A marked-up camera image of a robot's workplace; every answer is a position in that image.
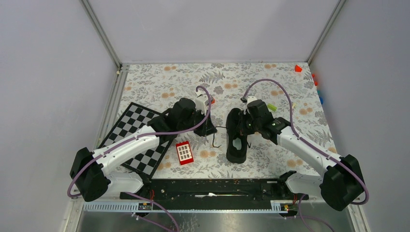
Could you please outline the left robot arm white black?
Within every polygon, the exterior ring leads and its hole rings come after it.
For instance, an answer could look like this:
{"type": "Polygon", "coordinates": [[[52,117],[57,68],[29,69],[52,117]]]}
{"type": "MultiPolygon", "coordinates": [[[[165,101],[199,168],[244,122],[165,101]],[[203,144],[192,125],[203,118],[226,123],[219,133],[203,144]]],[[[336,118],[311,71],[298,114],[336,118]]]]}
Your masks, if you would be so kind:
{"type": "Polygon", "coordinates": [[[123,133],[119,141],[93,151],[80,149],[70,171],[67,195],[81,196],[86,202],[120,192],[131,192],[139,199],[147,197],[150,186],[145,181],[160,158],[150,151],[181,133],[209,135],[208,129],[215,130],[210,120],[214,102],[212,96],[200,93],[193,101],[181,98],[135,132],[123,133]]]}

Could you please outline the black sneaker shoe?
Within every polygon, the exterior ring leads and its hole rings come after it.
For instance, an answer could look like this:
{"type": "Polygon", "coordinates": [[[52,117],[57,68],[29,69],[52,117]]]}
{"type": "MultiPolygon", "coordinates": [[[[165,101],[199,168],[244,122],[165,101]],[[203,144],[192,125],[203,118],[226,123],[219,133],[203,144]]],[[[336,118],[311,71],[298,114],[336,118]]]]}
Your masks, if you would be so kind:
{"type": "Polygon", "coordinates": [[[246,161],[247,136],[242,131],[243,121],[241,120],[242,110],[233,108],[227,115],[227,151],[226,158],[231,163],[241,164],[246,161]]]}

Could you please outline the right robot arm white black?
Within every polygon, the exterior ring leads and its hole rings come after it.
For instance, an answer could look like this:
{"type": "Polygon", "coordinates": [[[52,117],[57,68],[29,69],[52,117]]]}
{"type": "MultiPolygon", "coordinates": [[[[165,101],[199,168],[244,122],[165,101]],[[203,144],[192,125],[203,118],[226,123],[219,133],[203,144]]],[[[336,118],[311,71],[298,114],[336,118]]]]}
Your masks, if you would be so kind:
{"type": "Polygon", "coordinates": [[[304,139],[289,121],[274,118],[266,103],[254,96],[245,100],[243,129],[245,135],[258,132],[264,139],[279,145],[309,164],[318,175],[289,171],[280,176],[284,182],[277,186],[278,195],[289,199],[294,194],[306,194],[323,199],[331,208],[342,211],[365,192],[365,184],[358,160],[345,157],[304,139]]]}

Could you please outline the black shoelace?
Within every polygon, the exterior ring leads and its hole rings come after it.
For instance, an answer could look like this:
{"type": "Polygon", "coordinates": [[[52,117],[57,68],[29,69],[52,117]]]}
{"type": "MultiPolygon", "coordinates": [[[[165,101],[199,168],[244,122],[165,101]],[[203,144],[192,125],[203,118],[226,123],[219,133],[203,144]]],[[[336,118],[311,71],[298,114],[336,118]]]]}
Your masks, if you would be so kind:
{"type": "MultiPolygon", "coordinates": [[[[224,130],[227,129],[226,126],[216,126],[215,128],[216,128],[216,129],[224,129],[224,130]]],[[[221,145],[218,144],[218,141],[220,141],[220,138],[218,138],[218,132],[219,132],[219,131],[217,131],[216,133],[214,133],[214,134],[212,135],[212,147],[213,147],[213,148],[220,148],[220,147],[221,147],[221,145]]]]}

